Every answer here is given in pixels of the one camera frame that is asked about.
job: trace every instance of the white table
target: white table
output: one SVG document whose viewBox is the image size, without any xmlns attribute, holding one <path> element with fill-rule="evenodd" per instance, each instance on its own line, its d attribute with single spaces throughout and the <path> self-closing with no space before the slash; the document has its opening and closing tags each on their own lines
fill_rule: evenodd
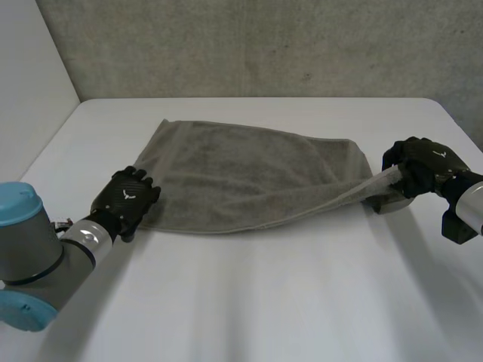
<svg viewBox="0 0 483 362">
<path fill-rule="evenodd" d="M 82 218 L 158 126 L 209 120 L 355 140 L 374 173 L 396 140 L 483 157 L 425 99 L 152 99 L 81 104 L 23 178 L 52 219 Z M 0 325 L 2 362 L 483 359 L 483 240 L 440 233 L 446 202 L 375 215 L 360 204 L 229 236 L 139 232 L 42 333 Z"/>
</svg>

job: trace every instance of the gray towel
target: gray towel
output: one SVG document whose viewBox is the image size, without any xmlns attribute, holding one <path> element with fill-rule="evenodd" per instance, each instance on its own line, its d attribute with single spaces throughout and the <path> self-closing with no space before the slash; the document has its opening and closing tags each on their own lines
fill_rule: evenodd
<svg viewBox="0 0 483 362">
<path fill-rule="evenodd" d="M 264 229 L 369 197 L 403 199 L 389 188 L 398 169 L 372 176 L 351 140 L 234 124 L 164 120 L 134 166 L 162 187 L 142 226 L 169 232 Z"/>
</svg>

